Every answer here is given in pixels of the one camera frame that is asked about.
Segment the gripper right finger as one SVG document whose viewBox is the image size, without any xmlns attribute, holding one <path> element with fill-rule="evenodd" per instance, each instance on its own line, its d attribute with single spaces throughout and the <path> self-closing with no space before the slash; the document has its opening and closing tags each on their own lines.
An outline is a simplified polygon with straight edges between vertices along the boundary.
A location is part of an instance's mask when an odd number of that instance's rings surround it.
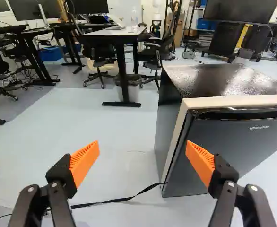
<svg viewBox="0 0 277 227">
<path fill-rule="evenodd" d="M 219 154 L 211 154 L 201 146 L 187 141 L 185 155 L 216 205 L 210 227 L 231 225 L 234 209 L 242 216 L 245 227 L 275 227 L 276 222 L 264 190 L 254 184 L 240 186 L 239 173 Z"/>
</svg>

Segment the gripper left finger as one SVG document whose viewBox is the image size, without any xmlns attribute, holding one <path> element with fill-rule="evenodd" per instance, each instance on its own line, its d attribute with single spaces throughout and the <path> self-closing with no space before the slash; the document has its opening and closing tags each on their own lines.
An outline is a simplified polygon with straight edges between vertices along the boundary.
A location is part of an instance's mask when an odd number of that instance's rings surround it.
<svg viewBox="0 0 277 227">
<path fill-rule="evenodd" d="M 68 200 L 77 193 L 99 153 L 98 142 L 93 141 L 73 154 L 65 154 L 47 171 L 47 185 L 32 184 L 21 190 L 8 226 L 40 227 L 50 209 L 55 227 L 74 227 Z"/>
</svg>

